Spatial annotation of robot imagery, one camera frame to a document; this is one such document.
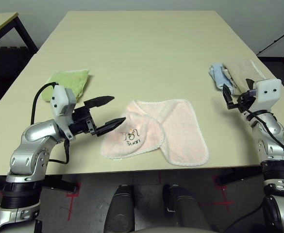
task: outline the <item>light green cloth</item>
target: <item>light green cloth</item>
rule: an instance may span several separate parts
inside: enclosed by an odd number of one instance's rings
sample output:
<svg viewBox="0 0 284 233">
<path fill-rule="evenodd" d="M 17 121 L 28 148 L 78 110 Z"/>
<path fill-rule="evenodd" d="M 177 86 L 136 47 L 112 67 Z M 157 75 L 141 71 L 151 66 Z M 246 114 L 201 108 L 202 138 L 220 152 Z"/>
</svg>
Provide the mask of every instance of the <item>light green cloth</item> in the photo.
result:
<svg viewBox="0 0 284 233">
<path fill-rule="evenodd" d="M 83 95 L 84 85 L 88 78 L 88 69 L 83 70 L 69 70 L 56 72 L 49 78 L 47 83 L 57 82 L 65 88 L 72 89 L 76 100 Z M 48 86 L 42 93 L 41 97 L 44 101 L 50 102 L 53 93 L 52 86 Z"/>
</svg>

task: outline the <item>black cylindrical base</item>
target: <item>black cylindrical base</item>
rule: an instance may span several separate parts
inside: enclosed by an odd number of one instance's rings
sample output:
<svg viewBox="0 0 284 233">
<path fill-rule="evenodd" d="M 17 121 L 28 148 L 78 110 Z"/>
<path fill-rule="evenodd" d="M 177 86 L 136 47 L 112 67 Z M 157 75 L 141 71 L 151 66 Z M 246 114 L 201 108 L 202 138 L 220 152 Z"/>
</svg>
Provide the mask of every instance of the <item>black cylindrical base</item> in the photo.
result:
<svg viewBox="0 0 284 233">
<path fill-rule="evenodd" d="M 1 208 L 15 209 L 35 205 L 39 202 L 42 182 L 9 183 L 2 191 Z"/>
<path fill-rule="evenodd" d="M 265 180 L 284 179 L 284 160 L 261 163 Z"/>
</svg>

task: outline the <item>black cable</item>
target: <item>black cable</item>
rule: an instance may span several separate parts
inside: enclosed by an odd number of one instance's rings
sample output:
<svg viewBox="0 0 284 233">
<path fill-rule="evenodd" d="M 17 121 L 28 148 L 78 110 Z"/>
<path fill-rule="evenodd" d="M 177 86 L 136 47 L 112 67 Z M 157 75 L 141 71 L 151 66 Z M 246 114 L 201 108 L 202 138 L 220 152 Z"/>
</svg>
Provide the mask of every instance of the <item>black cable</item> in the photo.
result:
<svg viewBox="0 0 284 233">
<path fill-rule="evenodd" d="M 247 107 L 245 107 L 242 103 L 239 103 L 241 105 L 241 107 L 246 110 L 252 117 L 256 118 L 260 123 L 263 124 L 264 128 L 266 129 L 267 133 L 270 135 L 270 137 L 275 140 L 280 147 L 282 147 L 282 149 L 284 149 L 284 145 L 275 137 L 273 136 L 273 134 L 270 132 L 266 122 L 264 122 L 261 118 L 259 118 L 256 114 L 254 114 L 253 112 L 251 112 Z"/>
<path fill-rule="evenodd" d="M 52 83 L 47 83 L 45 85 L 43 85 L 38 92 L 36 93 L 35 97 L 34 97 L 34 101 L 33 101 L 33 106 L 32 106 L 32 114 L 31 114 L 31 125 L 34 124 L 34 118 L 35 118 L 35 110 L 36 110 L 36 103 L 38 100 L 38 97 L 40 95 L 40 93 L 45 90 L 48 86 L 52 86 L 54 88 L 55 85 L 58 85 L 56 82 L 52 82 Z"/>
<path fill-rule="evenodd" d="M 261 208 L 263 207 L 263 203 L 261 203 L 255 210 L 249 212 L 248 214 L 242 216 L 241 218 L 237 219 L 236 221 L 234 221 L 232 224 L 230 224 L 226 230 L 224 230 L 224 233 L 226 233 L 231 227 L 233 227 L 235 224 L 237 224 L 238 222 L 242 221 L 243 219 L 247 218 L 248 216 L 256 213 L 257 211 L 259 211 Z"/>
<path fill-rule="evenodd" d="M 66 138 L 64 141 L 64 150 L 65 150 L 65 156 L 66 156 L 66 161 L 61 161 L 57 159 L 49 159 L 49 162 L 55 162 L 55 163 L 60 163 L 60 164 L 68 164 L 69 163 L 69 140 Z"/>
</svg>

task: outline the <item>beige towel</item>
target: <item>beige towel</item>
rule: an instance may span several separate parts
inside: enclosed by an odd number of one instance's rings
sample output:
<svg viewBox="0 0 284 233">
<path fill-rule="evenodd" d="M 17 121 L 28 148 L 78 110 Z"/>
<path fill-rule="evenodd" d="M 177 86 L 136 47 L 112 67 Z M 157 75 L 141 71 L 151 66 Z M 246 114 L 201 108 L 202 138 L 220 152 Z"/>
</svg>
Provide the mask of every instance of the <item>beige towel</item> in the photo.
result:
<svg viewBox="0 0 284 233">
<path fill-rule="evenodd" d="M 252 60 L 226 62 L 223 65 L 228 69 L 231 78 L 241 93 L 249 90 L 246 79 L 251 79 L 254 82 L 266 79 Z"/>
</svg>

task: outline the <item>white wall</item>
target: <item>white wall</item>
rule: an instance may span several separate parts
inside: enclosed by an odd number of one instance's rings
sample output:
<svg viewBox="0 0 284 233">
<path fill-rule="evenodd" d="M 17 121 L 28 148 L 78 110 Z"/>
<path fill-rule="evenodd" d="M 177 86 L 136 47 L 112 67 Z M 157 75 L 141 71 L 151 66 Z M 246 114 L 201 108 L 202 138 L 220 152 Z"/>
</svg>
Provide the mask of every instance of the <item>white wall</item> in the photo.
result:
<svg viewBox="0 0 284 233">
<path fill-rule="evenodd" d="M 19 12 L 39 47 L 70 10 L 215 10 L 255 53 L 284 34 L 284 0 L 0 0 L 0 12 Z M 0 40 L 20 45 L 15 31 Z M 284 56 L 284 38 L 262 55 Z"/>
</svg>

